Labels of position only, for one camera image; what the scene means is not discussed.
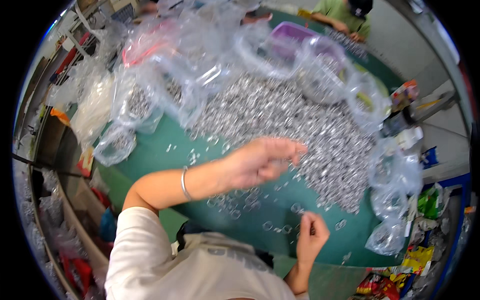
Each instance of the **white sleeve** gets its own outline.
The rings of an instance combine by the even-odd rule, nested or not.
[[[308,295],[308,292],[301,293],[295,296],[296,300],[310,300],[310,296]]]
[[[105,290],[115,297],[115,285],[129,278],[152,274],[153,268],[173,259],[168,236],[158,216],[144,207],[122,211],[117,221],[117,236],[110,254]]]

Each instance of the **purple plastic container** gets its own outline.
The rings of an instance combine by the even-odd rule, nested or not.
[[[317,32],[292,22],[282,22],[278,24],[270,35],[275,37],[288,36],[298,40],[300,43],[307,37],[320,36]]]
[[[272,30],[270,36],[280,38],[289,37],[298,40],[300,43],[306,38],[317,37],[317,40],[312,40],[309,45],[304,46],[308,47],[315,56],[320,53],[325,53],[343,65],[342,60],[345,58],[345,49],[341,45],[326,36],[298,24],[282,22]]]

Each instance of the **pile of metal parts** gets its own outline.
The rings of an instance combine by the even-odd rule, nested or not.
[[[303,98],[294,80],[243,74],[209,100],[191,135],[224,137],[224,152],[260,136],[302,141],[309,151],[292,179],[304,178],[320,195],[318,207],[328,210],[336,203],[348,213],[359,212],[374,138],[360,130],[343,102],[317,105]]]
[[[329,38],[340,43],[347,51],[364,61],[368,61],[368,52],[362,47],[362,45],[352,41],[351,38],[341,32],[332,30],[330,28],[326,28],[325,31]]]

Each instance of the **white shirt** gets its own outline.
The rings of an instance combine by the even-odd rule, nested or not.
[[[124,210],[110,254],[108,300],[308,300],[254,254],[252,246],[216,232],[186,234],[172,255],[158,216],[143,207]]]

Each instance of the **hand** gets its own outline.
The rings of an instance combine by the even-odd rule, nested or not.
[[[348,29],[348,26],[341,22],[341,21],[337,21],[335,20],[332,24],[332,27],[336,30],[336,31],[339,31],[339,32],[342,32],[344,33],[345,35],[349,35],[350,34],[350,31]]]
[[[227,189],[247,189],[275,180],[288,169],[288,161],[297,165],[307,147],[288,138],[262,137],[251,141],[221,160]]]
[[[354,42],[360,41],[360,36],[359,36],[359,34],[356,33],[356,32],[352,33],[352,34],[350,35],[350,38],[351,38],[351,40],[354,41]]]
[[[301,217],[300,236],[297,242],[297,260],[300,266],[311,267],[330,236],[321,216],[305,212]]]

